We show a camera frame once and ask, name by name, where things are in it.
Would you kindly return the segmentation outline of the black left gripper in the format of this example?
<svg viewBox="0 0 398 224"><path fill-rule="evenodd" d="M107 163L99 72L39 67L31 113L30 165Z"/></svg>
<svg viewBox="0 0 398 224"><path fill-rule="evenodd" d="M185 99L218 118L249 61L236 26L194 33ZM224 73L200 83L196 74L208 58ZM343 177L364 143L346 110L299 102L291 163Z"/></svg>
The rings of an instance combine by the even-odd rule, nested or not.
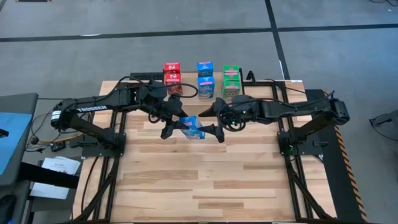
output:
<svg viewBox="0 0 398 224"><path fill-rule="evenodd" d="M167 139L171 137L174 129L184 129L186 126L195 125L195 117L188 116L182 109L182 102L180 98L182 96L177 94L171 94L167 101L160 100L154 106L151 106L148 112L148 119L151 123L157 123L159 121L167 121L172 119L173 116L179 117L179 121L167 121L165 127L162 129L160 137Z"/></svg>

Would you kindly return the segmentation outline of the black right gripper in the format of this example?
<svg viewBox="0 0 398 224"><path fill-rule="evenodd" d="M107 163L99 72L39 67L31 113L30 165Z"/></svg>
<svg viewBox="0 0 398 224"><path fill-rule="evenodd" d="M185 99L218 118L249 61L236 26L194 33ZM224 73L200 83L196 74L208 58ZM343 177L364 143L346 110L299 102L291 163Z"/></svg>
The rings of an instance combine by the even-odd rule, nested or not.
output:
<svg viewBox="0 0 398 224"><path fill-rule="evenodd" d="M256 119L262 100L248 95L234 96L230 103L222 98L215 98L212 105L198 116L217 116L218 124L215 126L202 126L200 131L215 136L219 143L224 142L224 129L244 129L246 123Z"/></svg>

